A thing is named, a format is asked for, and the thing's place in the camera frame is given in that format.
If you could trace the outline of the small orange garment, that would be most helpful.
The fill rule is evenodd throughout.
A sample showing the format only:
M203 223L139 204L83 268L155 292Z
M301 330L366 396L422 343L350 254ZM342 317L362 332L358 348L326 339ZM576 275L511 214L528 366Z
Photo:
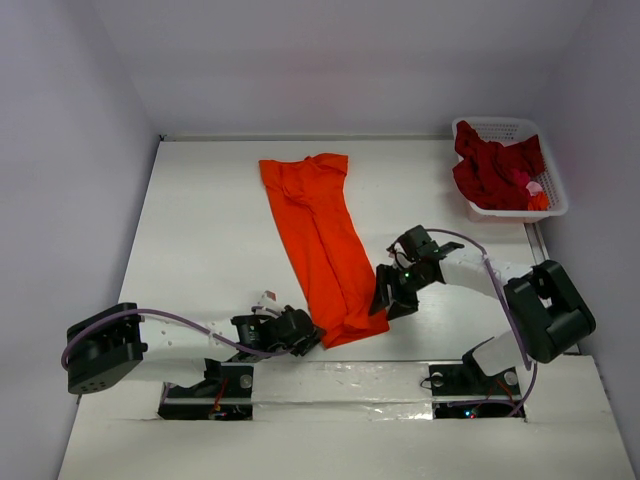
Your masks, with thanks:
M529 211L547 211L550 202L544 192L538 192L529 198L527 209Z

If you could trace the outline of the dark red t shirt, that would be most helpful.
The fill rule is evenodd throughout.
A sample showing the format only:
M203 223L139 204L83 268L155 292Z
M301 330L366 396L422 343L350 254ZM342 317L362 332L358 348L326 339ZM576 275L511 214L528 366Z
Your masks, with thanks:
M527 172L531 179L546 167L539 137L505 146L480 138L466 121L456 125L454 150L462 158L453 167L454 181L466 200L486 210L529 211L530 196L513 179L513 170Z

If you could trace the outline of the orange t shirt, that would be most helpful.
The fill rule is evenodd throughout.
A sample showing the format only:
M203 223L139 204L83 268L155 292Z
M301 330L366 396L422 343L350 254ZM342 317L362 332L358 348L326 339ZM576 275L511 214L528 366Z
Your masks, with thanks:
M327 349L390 330L385 313L369 313L376 280L344 197L348 167L349 158L336 153L259 162L275 225Z

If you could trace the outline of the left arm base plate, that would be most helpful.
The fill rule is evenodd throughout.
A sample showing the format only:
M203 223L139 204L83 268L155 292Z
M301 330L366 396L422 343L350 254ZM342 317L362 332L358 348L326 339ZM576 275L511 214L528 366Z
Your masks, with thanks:
M222 364L218 378L188 388L166 386L157 414L164 420L249 421L254 367Z

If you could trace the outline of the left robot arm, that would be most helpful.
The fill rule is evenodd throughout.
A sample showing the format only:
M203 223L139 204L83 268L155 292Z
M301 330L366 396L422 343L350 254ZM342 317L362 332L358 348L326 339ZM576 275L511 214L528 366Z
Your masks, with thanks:
M235 332L226 337L214 323L117 304L67 330L61 355L67 390L89 395L134 380L209 395L236 369L282 356L303 357L325 335L305 311L289 305L255 307L229 324Z

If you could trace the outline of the white plastic basket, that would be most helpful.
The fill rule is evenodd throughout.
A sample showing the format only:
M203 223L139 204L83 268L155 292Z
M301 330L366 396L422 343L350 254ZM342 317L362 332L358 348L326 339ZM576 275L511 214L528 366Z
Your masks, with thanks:
M455 119L452 124L454 141L456 125L460 121L468 122L476 130L481 139L499 142L505 146L524 141L533 135L539 137L546 170L533 178L539 183L547 195L550 205L547 211L511 211L486 210L466 200L468 218L476 222L491 223L536 223L545 218L564 215L568 210L568 200L557 171L553 156L546 145L540 129L530 120L511 117L471 116Z

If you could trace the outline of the pink garment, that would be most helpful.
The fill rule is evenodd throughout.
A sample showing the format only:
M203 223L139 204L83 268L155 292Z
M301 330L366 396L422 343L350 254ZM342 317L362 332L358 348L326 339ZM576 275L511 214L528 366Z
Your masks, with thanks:
M525 189L530 197L535 197L538 194L544 192L542 186L539 183L533 181L527 172L514 169L513 179L515 184L519 188Z

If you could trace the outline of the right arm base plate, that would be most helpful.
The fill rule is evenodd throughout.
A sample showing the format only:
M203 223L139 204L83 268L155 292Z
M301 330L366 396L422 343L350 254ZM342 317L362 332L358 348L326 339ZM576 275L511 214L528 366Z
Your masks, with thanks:
M521 401L521 387L514 368L497 375L473 372L463 363L430 365L420 387L430 392L436 420L523 418L513 410Z

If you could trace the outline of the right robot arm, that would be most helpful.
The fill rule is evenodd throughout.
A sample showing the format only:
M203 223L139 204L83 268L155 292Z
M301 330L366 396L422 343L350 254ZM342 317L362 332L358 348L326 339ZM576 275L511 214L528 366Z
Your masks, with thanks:
M416 313L418 293L432 284L466 288L496 299L509 328L466 352L454 372L438 371L436 388L482 392L519 366L548 364L590 336L596 320L564 267L553 260L528 266L490 258L481 244L456 233L439 244L417 225L388 247L392 264L376 268L370 314L394 320Z

